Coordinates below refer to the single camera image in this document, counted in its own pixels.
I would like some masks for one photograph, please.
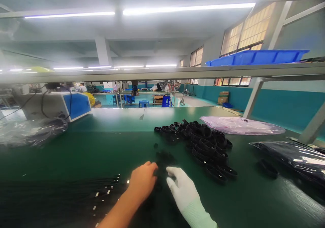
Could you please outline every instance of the metal shelf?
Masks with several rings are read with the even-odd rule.
[[[64,71],[37,74],[2,74],[3,84],[48,83],[64,81],[131,81],[218,77],[271,77],[283,75],[325,74],[325,62],[217,67],[178,67],[113,71]]]

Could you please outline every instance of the worker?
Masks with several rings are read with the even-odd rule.
[[[131,174],[128,189],[97,228],[128,227],[139,206],[153,190],[157,180],[154,176],[156,169],[158,169],[157,164],[149,161],[136,168]],[[174,182],[168,177],[167,184],[178,209],[191,228],[217,228],[217,223],[205,211],[195,185],[186,173],[181,168],[175,167],[167,167],[166,170],[170,177],[176,178]]]
[[[79,84],[79,92],[87,92],[87,88],[85,87],[85,84],[82,82]]]

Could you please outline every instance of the blue stool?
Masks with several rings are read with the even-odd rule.
[[[169,107],[170,106],[170,96],[163,96],[163,103],[161,104],[162,107]]]
[[[135,96],[127,95],[126,98],[128,103],[135,103]]]
[[[120,98],[120,96],[118,95],[117,98],[118,98],[118,102],[120,103],[120,102],[121,102],[121,98]],[[114,103],[116,103],[116,96],[115,96],[115,95],[113,96],[113,104],[114,104]]]
[[[139,108],[140,108],[140,104],[141,104],[141,108],[147,108],[147,105],[148,105],[148,108],[150,108],[148,100],[139,101]]]

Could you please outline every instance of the white work glove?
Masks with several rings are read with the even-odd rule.
[[[181,168],[167,167],[168,175],[176,177],[176,181],[167,178],[167,184],[176,201],[181,214],[191,228],[217,228],[210,215],[205,211],[194,182]]]

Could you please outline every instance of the machine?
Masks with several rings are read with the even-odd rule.
[[[28,120],[60,117],[72,122],[91,113],[88,96],[80,92],[20,94],[15,95],[15,99],[20,105],[30,99],[22,108]]]

